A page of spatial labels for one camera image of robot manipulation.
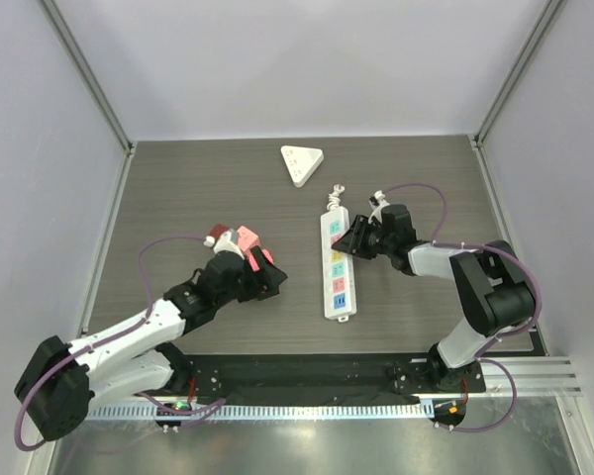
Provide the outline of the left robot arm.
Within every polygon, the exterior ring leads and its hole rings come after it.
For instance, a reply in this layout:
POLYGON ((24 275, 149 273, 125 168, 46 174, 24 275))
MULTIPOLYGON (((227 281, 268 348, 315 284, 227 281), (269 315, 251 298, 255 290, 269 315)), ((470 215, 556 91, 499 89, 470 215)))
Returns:
POLYGON ((149 299, 142 312, 69 342, 57 335, 46 338, 14 388, 21 404, 16 446, 30 450, 22 439, 25 419, 43 442, 50 442, 75 430, 89 411, 125 396, 151 390, 183 393, 192 365, 174 341, 211 322, 232 302, 278 295, 286 278, 258 246, 249 255, 220 250, 188 280, 149 299))

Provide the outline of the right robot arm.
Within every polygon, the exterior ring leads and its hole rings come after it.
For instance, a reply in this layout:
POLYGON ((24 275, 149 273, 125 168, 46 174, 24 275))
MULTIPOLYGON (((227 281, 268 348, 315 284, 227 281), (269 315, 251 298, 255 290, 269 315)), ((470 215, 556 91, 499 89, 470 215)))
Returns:
POLYGON ((332 249, 362 259, 384 255, 405 275, 454 284, 463 318, 430 348, 422 372, 435 391, 459 388, 487 349, 503 336, 524 331, 541 311, 535 279, 507 242, 420 240, 404 205, 387 205, 370 218, 356 216, 348 231, 334 239, 332 249))

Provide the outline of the brown orange plug cube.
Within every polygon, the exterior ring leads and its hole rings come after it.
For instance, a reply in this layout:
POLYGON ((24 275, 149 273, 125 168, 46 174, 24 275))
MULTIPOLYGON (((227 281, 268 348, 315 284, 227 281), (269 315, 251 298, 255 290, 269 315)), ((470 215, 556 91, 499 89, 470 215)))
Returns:
POLYGON ((214 240, 218 240, 229 229, 230 227, 227 225, 217 224, 209 231, 208 236, 212 237, 214 240))

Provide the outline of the pink plug cube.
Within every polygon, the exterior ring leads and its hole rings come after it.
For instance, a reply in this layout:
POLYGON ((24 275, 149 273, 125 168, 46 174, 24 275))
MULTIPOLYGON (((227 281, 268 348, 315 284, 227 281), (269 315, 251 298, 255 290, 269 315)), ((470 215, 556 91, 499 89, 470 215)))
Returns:
POLYGON ((239 235, 238 247, 243 253, 249 253, 254 247, 259 246, 259 236, 251 229, 240 226, 237 233, 239 235))

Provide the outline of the white triangular socket adapter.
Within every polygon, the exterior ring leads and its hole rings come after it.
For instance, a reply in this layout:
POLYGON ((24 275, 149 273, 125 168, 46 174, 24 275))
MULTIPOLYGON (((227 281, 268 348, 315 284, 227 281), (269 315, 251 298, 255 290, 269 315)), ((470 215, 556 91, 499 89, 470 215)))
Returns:
POLYGON ((303 187, 324 161, 324 152, 320 148, 283 145, 280 154, 296 188, 303 187))

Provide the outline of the red plug cube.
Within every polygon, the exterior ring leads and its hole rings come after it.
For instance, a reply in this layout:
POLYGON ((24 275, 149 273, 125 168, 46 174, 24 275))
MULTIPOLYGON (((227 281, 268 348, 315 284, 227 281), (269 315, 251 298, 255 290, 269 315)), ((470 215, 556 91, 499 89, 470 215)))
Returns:
POLYGON ((274 264, 274 259, 266 248, 252 248, 247 254, 247 259, 253 272, 258 272, 262 263, 274 264))

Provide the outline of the white power strip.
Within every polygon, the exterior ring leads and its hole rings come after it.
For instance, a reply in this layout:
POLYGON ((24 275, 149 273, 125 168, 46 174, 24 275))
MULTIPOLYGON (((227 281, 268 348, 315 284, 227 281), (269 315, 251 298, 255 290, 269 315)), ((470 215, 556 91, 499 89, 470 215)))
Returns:
POLYGON ((357 312, 352 257, 332 249, 349 225, 343 206, 330 208, 320 217, 324 317, 339 323, 357 312))

